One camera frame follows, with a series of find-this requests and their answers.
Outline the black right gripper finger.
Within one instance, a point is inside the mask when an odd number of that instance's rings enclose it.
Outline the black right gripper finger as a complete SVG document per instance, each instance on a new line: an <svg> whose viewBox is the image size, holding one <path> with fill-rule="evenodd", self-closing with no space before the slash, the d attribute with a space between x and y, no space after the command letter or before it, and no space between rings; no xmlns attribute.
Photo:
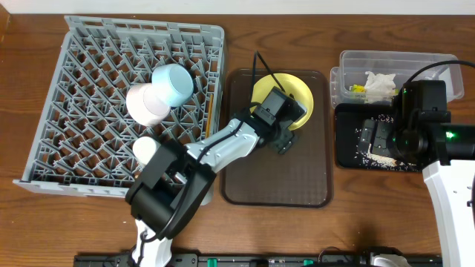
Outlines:
<svg viewBox="0 0 475 267"><path fill-rule="evenodd" d="M363 122L361 135L358 141L358 151L368 152L373 143L374 136L377 129L377 121L373 119L366 119Z"/></svg>
<svg viewBox="0 0 475 267"><path fill-rule="evenodd" d="M373 120L374 130L372 139L372 154L390 155L388 145L393 132L393 124L390 122Z"/></svg>

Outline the yellow round plate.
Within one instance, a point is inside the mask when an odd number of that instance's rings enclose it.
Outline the yellow round plate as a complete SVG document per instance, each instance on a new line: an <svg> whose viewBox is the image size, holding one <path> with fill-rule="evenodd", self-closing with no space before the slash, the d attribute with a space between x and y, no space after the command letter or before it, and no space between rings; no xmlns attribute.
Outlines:
<svg viewBox="0 0 475 267"><path fill-rule="evenodd" d="M291 131L299 129L309 120L312 115L314 108L312 92L309 89L309 86L297 76L289 73L275 73L274 76L283 86L284 90L286 91L286 95L293 95L294 99L297 102L300 102L307 109L307 112L304 116L289 126ZM272 78L270 74L260 78L253 87L251 101L262 103L271 89L277 86L278 83Z"/></svg>

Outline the wooden chopstick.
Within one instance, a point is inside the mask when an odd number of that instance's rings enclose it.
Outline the wooden chopstick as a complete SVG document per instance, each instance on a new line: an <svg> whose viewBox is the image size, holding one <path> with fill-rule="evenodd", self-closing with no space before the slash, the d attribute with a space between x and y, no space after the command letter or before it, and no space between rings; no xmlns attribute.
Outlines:
<svg viewBox="0 0 475 267"><path fill-rule="evenodd" d="M210 134L210 131L211 131L213 103L214 103L214 95L212 94L209 98L209 105L208 105L208 109L207 109L207 121L206 121L205 138L209 137L209 134Z"/></svg>

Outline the light blue bowl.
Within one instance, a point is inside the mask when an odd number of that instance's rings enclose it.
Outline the light blue bowl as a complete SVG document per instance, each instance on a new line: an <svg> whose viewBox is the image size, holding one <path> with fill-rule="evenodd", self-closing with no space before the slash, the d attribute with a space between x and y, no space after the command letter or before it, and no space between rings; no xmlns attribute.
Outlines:
<svg viewBox="0 0 475 267"><path fill-rule="evenodd" d="M168 64L156 68L151 77L155 96L170 107L179 107L187 102L193 92L191 74L179 64Z"/></svg>

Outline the pink white bowl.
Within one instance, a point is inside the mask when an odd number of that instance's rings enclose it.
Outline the pink white bowl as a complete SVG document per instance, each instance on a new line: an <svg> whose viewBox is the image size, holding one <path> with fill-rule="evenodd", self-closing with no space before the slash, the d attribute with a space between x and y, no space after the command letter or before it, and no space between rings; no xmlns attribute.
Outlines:
<svg viewBox="0 0 475 267"><path fill-rule="evenodd" d="M158 90L151 83L131 86L126 107L131 117L146 127L158 125L171 111L171 107L160 100Z"/></svg>

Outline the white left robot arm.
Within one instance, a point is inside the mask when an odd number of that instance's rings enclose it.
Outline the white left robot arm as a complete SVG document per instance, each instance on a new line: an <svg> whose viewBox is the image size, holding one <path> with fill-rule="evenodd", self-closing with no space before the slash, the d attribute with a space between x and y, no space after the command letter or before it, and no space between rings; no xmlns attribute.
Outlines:
<svg viewBox="0 0 475 267"><path fill-rule="evenodd" d="M172 240L196 214L217 173L265 145L286 153L295 142L291 124L308 113L293 94L273 87L262 102L250 103L209 138L161 144L125 196L137 223L128 264L166 266Z"/></svg>

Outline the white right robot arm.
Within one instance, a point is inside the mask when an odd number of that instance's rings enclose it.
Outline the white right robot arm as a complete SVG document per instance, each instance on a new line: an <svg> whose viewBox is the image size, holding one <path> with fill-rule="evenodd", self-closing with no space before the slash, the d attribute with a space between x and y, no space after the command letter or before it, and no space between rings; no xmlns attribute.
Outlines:
<svg viewBox="0 0 475 267"><path fill-rule="evenodd" d="M411 81L391 105L335 107L337 161L422 174L444 266L474 265L474 127L457 125L442 80Z"/></svg>

